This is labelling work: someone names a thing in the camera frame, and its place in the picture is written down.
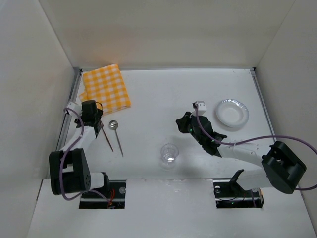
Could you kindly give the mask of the clear plastic cup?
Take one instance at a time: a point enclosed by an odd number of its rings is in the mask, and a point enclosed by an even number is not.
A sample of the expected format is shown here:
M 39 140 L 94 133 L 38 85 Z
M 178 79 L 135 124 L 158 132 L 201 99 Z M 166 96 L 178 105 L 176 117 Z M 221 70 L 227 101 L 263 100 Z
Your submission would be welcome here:
M 173 169 L 176 165 L 176 159 L 179 155 L 178 148 L 171 143 L 163 145 L 161 148 L 161 166 L 164 169 Z

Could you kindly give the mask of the copper fork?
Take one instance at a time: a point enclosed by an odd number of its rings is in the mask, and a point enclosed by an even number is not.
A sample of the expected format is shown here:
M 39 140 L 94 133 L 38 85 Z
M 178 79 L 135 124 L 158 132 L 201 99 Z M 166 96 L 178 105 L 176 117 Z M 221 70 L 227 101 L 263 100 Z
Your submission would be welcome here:
M 106 134 L 106 131 L 105 131 L 105 129 L 104 129 L 104 126 L 102 127 L 102 131 L 103 131 L 103 134 L 104 134 L 104 136 L 105 136 L 105 139 L 106 139 L 106 141 L 107 141 L 107 143 L 108 143 L 108 145 L 109 145 L 111 151 L 114 152 L 113 147 L 112 147 L 112 145 L 111 145 L 111 142 L 110 142 L 110 140 L 109 140 L 109 138 L 108 138 L 108 136 L 107 136 L 107 134 Z

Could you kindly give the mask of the white paper plate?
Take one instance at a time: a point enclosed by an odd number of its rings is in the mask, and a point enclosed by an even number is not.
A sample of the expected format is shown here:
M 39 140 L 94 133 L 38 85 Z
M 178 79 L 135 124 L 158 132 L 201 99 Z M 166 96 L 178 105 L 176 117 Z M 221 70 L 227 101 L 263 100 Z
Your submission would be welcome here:
M 221 123 L 231 128 L 242 128 L 250 117 L 248 108 L 235 99 L 220 101 L 215 113 Z

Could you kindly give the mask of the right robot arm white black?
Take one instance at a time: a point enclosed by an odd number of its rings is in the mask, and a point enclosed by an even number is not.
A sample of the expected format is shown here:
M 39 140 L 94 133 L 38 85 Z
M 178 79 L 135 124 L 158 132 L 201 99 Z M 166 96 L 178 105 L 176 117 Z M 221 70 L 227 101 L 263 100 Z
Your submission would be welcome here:
M 231 158 L 256 165 L 255 170 L 239 169 L 231 178 L 232 187 L 243 190 L 274 187 L 285 194 L 292 194 L 307 170 L 306 165 L 283 142 L 272 145 L 230 142 L 224 134 L 213 130 L 205 116 L 191 112 L 176 120 L 178 130 L 191 134 L 212 156 Z

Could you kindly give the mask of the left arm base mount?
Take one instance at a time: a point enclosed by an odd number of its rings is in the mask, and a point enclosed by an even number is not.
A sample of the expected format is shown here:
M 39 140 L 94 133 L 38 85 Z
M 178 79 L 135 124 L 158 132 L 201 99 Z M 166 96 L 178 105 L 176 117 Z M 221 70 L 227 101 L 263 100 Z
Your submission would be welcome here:
M 95 188 L 95 191 L 84 193 L 81 196 L 79 209 L 114 210 L 125 208 L 125 180 L 111 180 L 109 188 Z

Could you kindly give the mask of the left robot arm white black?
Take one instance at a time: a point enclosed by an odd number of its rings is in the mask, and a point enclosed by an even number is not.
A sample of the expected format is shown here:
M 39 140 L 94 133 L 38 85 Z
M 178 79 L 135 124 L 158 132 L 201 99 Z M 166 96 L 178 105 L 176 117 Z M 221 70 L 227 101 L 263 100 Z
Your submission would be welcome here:
M 94 100 L 81 105 L 69 102 L 64 112 L 75 118 L 73 137 L 59 151 L 49 155 L 51 188 L 54 195 L 71 201 L 86 192 L 99 195 L 105 200 L 110 195 L 110 182 L 105 172 L 91 173 L 86 152 L 103 128 L 103 109 Z

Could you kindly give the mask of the yellow white checkered cloth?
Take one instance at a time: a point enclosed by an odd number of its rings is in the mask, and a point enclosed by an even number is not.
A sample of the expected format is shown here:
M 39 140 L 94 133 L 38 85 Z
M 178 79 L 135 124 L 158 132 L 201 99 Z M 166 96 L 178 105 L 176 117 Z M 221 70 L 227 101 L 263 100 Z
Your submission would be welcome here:
M 131 107 L 125 83 L 118 65 L 111 64 L 83 74 L 84 92 L 79 99 L 94 100 L 97 108 L 108 115 Z

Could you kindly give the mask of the silver spoon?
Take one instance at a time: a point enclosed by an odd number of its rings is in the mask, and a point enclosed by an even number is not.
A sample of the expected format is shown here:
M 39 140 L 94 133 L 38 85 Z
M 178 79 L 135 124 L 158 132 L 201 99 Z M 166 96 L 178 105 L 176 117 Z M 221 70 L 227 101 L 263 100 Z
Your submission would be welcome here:
M 118 143 L 120 152 L 121 152 L 121 155 L 122 155 L 122 157 L 124 157 L 123 150 L 122 150 L 122 146 L 121 146 L 121 142 L 120 142 L 120 139 L 119 139 L 119 136 L 118 136 L 118 133 L 117 133 L 118 122 L 117 122 L 116 120 L 111 120 L 111 121 L 109 122 L 108 126 L 109 126 L 109 128 L 110 128 L 111 130 L 114 131 L 115 136 L 116 136 L 116 140 L 117 140 L 117 143 Z

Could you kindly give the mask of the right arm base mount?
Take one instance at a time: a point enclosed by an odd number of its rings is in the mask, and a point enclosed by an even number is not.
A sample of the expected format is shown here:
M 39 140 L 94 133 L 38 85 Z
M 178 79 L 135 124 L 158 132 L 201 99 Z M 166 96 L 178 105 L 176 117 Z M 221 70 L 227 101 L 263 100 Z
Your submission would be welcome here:
M 262 208 L 264 198 L 259 188 L 243 190 L 228 179 L 213 180 L 213 192 L 218 209 Z

